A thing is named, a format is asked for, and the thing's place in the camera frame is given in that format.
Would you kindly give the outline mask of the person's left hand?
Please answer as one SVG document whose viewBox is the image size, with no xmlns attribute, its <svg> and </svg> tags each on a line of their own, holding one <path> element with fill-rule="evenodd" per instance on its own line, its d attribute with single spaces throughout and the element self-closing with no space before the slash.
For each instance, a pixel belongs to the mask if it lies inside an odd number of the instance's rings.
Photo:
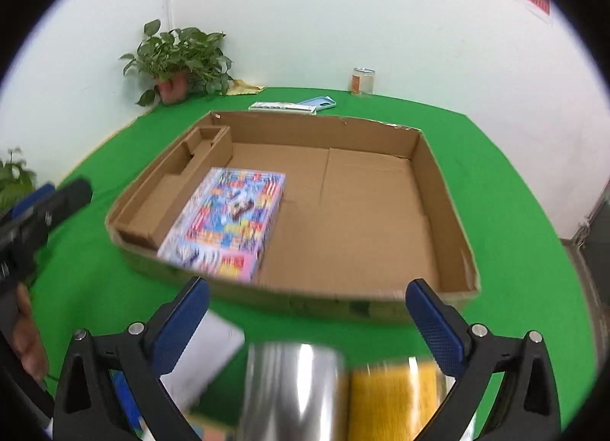
<svg viewBox="0 0 610 441">
<path fill-rule="evenodd" d="M 13 326 L 11 346 L 23 369 L 35 381 L 42 382 L 48 374 L 48 355 L 34 320 L 29 291 L 23 283 L 16 286 L 16 305 L 18 317 Z"/>
</svg>

